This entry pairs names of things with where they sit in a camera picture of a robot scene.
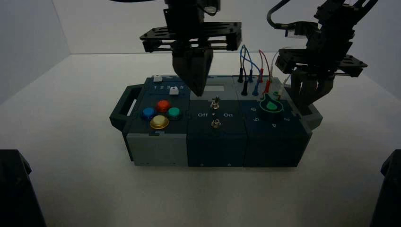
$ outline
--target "metal toggle switch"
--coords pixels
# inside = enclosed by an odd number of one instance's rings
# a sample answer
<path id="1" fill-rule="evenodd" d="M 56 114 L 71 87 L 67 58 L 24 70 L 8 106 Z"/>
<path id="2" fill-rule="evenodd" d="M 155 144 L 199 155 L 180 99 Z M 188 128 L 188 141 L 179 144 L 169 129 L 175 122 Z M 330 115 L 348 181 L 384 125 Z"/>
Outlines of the metal toggle switch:
<path id="1" fill-rule="evenodd" d="M 218 104 L 220 102 L 220 97 L 216 96 L 216 98 L 213 99 L 212 104 L 210 104 L 210 108 L 213 110 L 217 110 L 220 108 L 220 105 Z"/>

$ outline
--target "yellow button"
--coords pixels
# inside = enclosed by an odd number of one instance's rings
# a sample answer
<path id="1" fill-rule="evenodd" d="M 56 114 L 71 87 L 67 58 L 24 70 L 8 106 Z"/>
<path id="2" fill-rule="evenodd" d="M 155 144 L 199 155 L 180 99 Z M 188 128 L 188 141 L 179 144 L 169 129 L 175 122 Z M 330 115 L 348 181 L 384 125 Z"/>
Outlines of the yellow button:
<path id="1" fill-rule="evenodd" d="M 150 121 L 150 126 L 154 129 L 163 129 L 168 126 L 170 121 L 163 115 L 157 115 Z"/>

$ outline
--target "robotic arm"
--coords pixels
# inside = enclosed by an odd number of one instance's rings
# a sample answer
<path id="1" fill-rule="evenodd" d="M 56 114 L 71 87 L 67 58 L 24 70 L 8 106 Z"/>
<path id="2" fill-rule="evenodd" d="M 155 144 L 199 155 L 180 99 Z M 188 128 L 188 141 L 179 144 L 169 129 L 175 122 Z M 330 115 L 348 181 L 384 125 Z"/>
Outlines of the robotic arm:
<path id="1" fill-rule="evenodd" d="M 112 0 L 142 2 L 151 0 Z M 214 16 L 220 11 L 220 0 L 164 0 L 167 26 L 153 28 L 140 37 L 146 52 L 171 51 L 177 75 L 197 95 L 201 96 L 213 59 L 213 50 L 238 49 L 240 22 L 204 22 L 204 14 Z M 327 0 L 318 7 L 318 23 L 298 21 L 274 23 L 271 15 L 290 0 L 282 0 L 267 14 L 268 23 L 275 29 L 306 36 L 306 49 L 281 49 L 277 67 L 291 74 L 289 91 L 298 109 L 307 107 L 328 94 L 335 76 L 358 77 L 365 63 L 347 55 L 354 37 L 353 27 L 372 9 L 378 0 L 358 0 L 354 5 L 345 0 Z M 223 37 L 209 40 L 211 37 Z"/>
<path id="2" fill-rule="evenodd" d="M 112 0 L 142 2 L 151 0 Z M 220 0 L 165 0 L 167 26 L 140 37 L 146 52 L 171 51 L 177 75 L 197 95 L 206 86 L 213 50 L 236 51 L 241 43 L 240 22 L 204 22 L 204 14 L 220 11 Z M 220 40 L 209 40 L 222 37 Z"/>
<path id="3" fill-rule="evenodd" d="M 271 15 L 290 0 L 282 0 L 267 14 L 268 23 L 275 29 L 293 31 L 306 36 L 306 49 L 282 49 L 276 61 L 283 73 L 291 74 L 290 95 L 302 112 L 306 107 L 328 94 L 336 75 L 358 77 L 365 63 L 347 55 L 355 35 L 353 27 L 372 9 L 378 0 L 358 0 L 354 5 L 345 0 L 327 0 L 317 8 L 314 22 L 274 23 Z"/>

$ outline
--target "white table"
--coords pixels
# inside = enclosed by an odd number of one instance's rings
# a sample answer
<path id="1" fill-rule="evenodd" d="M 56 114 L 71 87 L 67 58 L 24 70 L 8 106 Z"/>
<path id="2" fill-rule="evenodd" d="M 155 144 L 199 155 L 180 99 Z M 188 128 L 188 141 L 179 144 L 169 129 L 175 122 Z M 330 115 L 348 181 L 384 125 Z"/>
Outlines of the white table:
<path id="1" fill-rule="evenodd" d="M 216 53 L 210 74 L 238 64 Z M 48 226 L 368 225 L 401 148 L 399 100 L 364 75 L 336 78 L 298 168 L 136 167 L 108 117 L 127 85 L 172 73 L 170 54 L 71 55 L 0 106 L 0 148 L 30 163 Z"/>

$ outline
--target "blue button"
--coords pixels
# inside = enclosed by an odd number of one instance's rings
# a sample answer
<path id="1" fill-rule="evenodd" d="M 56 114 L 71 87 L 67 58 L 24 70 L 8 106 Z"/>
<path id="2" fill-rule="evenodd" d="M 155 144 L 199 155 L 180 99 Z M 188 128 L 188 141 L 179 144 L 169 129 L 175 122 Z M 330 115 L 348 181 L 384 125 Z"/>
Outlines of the blue button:
<path id="1" fill-rule="evenodd" d="M 155 116 L 155 113 L 156 113 L 156 111 L 155 111 L 154 108 L 148 107 L 148 108 L 145 108 L 145 109 L 142 111 L 142 117 L 143 117 L 145 120 L 152 120 L 152 118 Z"/>

